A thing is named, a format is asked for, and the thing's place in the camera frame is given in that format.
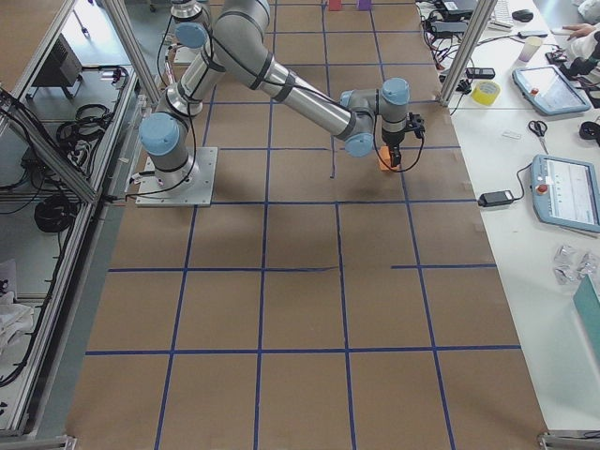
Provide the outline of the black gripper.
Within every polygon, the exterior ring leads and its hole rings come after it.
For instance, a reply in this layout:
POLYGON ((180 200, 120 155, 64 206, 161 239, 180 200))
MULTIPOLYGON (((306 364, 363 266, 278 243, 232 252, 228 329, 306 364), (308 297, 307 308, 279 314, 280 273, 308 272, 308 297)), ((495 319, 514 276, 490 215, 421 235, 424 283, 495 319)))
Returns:
POLYGON ((417 139, 425 137, 425 120, 418 113, 408 112, 399 121, 382 120, 382 140, 389 147, 390 167, 401 167, 400 144, 407 133, 413 133, 417 139))

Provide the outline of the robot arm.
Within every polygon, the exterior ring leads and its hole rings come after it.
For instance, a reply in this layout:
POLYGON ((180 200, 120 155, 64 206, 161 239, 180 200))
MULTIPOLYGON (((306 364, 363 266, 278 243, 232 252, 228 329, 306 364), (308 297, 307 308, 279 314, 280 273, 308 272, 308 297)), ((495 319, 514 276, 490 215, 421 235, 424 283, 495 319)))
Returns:
POLYGON ((196 0, 172 0, 171 4, 174 35, 178 43, 190 49, 200 49, 209 39, 212 26, 209 9, 204 2, 196 0))
POLYGON ((408 110, 410 86, 405 80, 391 78, 379 89, 346 91, 334 101, 277 62, 264 45, 270 23, 265 1, 227 1, 216 19, 204 1, 174 1, 171 14, 178 41, 197 54, 139 128, 142 146, 154 164, 159 193, 191 183, 198 164, 186 148, 186 138, 204 99, 224 74, 250 90, 263 91, 328 131, 343 141, 353 157, 374 149, 375 135, 380 133, 395 172, 400 169, 400 145, 406 134, 425 138, 423 119, 408 110))

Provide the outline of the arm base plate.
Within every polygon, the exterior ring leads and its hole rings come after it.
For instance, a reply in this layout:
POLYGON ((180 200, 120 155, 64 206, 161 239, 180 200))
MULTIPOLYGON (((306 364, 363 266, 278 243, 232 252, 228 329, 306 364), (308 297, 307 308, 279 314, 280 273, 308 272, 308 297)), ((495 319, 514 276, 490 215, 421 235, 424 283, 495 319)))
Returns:
POLYGON ((150 157, 144 170, 152 172, 142 178, 135 203, 140 207, 209 207, 214 192, 218 161, 216 147, 187 148, 188 163, 177 172, 155 169, 150 157))

